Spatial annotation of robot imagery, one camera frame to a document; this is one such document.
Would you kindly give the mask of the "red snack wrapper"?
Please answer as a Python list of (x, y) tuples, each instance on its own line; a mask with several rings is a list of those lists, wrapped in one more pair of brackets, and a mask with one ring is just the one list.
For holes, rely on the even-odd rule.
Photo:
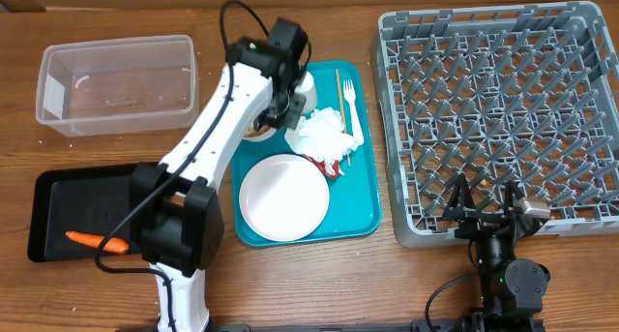
[(344, 175), (344, 172), (340, 169), (339, 161), (334, 161), (331, 163), (325, 161), (319, 162), (308, 155), (304, 155), (304, 158), (314, 164), (327, 178), (331, 180), (336, 180), (340, 176)]

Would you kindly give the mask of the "clear plastic storage bin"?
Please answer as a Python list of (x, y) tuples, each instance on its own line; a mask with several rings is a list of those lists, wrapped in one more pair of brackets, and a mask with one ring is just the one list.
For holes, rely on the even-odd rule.
[(166, 35), (51, 45), (36, 120), (64, 136), (186, 128), (199, 113), (192, 38)]

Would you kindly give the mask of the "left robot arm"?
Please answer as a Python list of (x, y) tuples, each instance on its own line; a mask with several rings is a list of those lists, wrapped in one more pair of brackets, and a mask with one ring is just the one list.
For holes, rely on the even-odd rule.
[(265, 40), (231, 45), (217, 89), (182, 141), (157, 165), (133, 172), (130, 238), (157, 277), (155, 330), (208, 329), (205, 270), (223, 236), (223, 173), (250, 126), (296, 127), (306, 98), (295, 89), (309, 51), (301, 25), (283, 18)]

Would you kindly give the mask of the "black plastic tray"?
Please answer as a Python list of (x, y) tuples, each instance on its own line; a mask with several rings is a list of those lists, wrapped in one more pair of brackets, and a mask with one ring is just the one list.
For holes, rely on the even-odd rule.
[(36, 180), (27, 255), (33, 262), (92, 258), (68, 231), (109, 234), (130, 212), (135, 164), (49, 170)]

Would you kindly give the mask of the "wooden chopstick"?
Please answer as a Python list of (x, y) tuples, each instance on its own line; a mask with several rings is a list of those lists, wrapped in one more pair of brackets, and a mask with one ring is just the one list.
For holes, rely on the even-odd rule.
[[(342, 85), (341, 85), (341, 80), (340, 80), (339, 69), (335, 70), (335, 74), (336, 74), (336, 82), (337, 82), (337, 88), (338, 88), (340, 118), (341, 118), (341, 122), (342, 122), (342, 126), (343, 126), (343, 132), (345, 134), (348, 134), (346, 116), (345, 116), (345, 112), (344, 112), (344, 108), (345, 108), (345, 106), (344, 106), (344, 98), (343, 98), (343, 93), (342, 93)], [(351, 166), (350, 155), (347, 155), (346, 157), (347, 157), (348, 166)]]

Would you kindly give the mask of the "white bowl with peanuts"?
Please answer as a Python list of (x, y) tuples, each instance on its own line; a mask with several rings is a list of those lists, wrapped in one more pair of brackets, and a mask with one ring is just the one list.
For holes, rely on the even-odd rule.
[(246, 134), (243, 136), (243, 140), (250, 142), (264, 141), (273, 136), (277, 130), (268, 125), (262, 126), (259, 130), (255, 130), (253, 127), (249, 127)]

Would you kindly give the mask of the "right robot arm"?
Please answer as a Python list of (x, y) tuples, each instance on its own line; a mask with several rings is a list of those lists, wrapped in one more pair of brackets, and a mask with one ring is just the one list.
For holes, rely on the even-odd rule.
[(536, 234), (549, 220), (543, 201), (525, 196), (513, 180), (504, 183), (500, 212), (476, 206), (464, 174), (453, 183), (443, 218), (457, 222), (455, 238), (468, 241), (467, 254), (480, 280), (482, 306), (452, 323), (455, 331), (543, 331), (534, 315), (543, 309), (549, 270), (516, 257), (516, 242)]

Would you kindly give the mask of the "teal serving tray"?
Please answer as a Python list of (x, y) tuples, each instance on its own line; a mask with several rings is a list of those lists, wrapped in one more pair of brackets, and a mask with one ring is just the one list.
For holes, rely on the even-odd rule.
[[(356, 93), (355, 106), (364, 135), (364, 144), (353, 152), (351, 166), (346, 163), (341, 165), (344, 175), (336, 180), (327, 181), (330, 189), (330, 205), (326, 217), (316, 230), (299, 241), (308, 243), (367, 236), (380, 225), (382, 206), (360, 74), (353, 64), (343, 60), (311, 62), (309, 72), (315, 81), (319, 109), (325, 107), (340, 109), (337, 81), (353, 82)], [(264, 141), (242, 142), (230, 162), (236, 233), (249, 246), (272, 247), (278, 246), (280, 242), (262, 237), (244, 220), (240, 206), (242, 182), (251, 168), (260, 161), (270, 156), (291, 152), (284, 140), (284, 132), (278, 131)]]

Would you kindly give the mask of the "grey dishwasher rack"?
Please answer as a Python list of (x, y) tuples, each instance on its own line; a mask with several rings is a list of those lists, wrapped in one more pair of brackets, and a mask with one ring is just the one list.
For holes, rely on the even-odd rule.
[(618, 54), (588, 1), (382, 15), (370, 49), (395, 238), (455, 243), (442, 214), (464, 175), (475, 205), (515, 181), (545, 235), (618, 229)]

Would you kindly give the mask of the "white tissue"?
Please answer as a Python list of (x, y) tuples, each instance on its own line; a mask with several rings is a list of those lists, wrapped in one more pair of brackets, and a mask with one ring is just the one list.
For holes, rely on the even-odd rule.
[(331, 107), (315, 109), (309, 118), (302, 116), (294, 130), (286, 130), (284, 139), (294, 153), (318, 162), (340, 161), (359, 146), (344, 132), (340, 112)]

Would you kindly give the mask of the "white paper cup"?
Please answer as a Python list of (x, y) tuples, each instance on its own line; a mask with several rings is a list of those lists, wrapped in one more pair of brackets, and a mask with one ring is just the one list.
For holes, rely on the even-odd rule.
[(317, 91), (315, 81), (312, 74), (306, 71), (300, 83), (296, 86), (294, 92), (297, 95), (304, 96), (306, 101), (302, 109), (303, 114), (312, 112), (317, 106)]

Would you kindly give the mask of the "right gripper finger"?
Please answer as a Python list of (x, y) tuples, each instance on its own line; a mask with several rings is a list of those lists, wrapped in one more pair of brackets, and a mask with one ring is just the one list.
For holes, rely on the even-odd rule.
[(523, 191), (514, 180), (505, 182), (504, 188), (504, 213), (506, 215), (522, 214), (523, 206), (521, 205), (521, 200), (524, 198)]
[(469, 211), (474, 211), (474, 203), (466, 176), (459, 174), (453, 183), (452, 195), (444, 209), (445, 220), (463, 220)]

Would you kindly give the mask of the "white plastic fork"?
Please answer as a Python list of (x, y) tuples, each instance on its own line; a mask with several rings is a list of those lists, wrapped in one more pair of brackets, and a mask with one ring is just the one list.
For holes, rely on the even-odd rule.
[(347, 79), (344, 83), (343, 96), (349, 105), (350, 121), (352, 127), (352, 135), (358, 145), (363, 145), (365, 142), (364, 134), (361, 128), (358, 111), (356, 108), (356, 92), (353, 81)]

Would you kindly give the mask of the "orange carrot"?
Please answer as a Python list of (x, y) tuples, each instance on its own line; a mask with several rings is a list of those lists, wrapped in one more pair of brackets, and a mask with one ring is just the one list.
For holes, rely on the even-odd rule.
[[(66, 231), (65, 235), (75, 243), (90, 247), (98, 248), (104, 241), (104, 237), (101, 235), (83, 233), (78, 231)], [(103, 250), (107, 253), (115, 255), (124, 255), (130, 249), (130, 245), (123, 239), (112, 237), (103, 246)]]

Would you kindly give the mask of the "white round plate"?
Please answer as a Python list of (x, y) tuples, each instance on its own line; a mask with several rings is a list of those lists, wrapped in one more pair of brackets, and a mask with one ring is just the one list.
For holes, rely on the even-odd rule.
[(249, 228), (275, 242), (300, 240), (324, 221), (329, 185), (308, 160), (291, 154), (263, 159), (240, 187), (239, 206)]

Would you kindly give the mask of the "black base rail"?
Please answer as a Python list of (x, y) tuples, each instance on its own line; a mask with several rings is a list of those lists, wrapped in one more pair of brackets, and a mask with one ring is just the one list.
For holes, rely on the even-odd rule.
[(413, 320), (408, 323), (378, 324), (331, 324), (331, 325), (286, 325), (286, 326), (249, 326), (248, 324), (212, 323), (208, 332), (430, 332), (427, 323)]

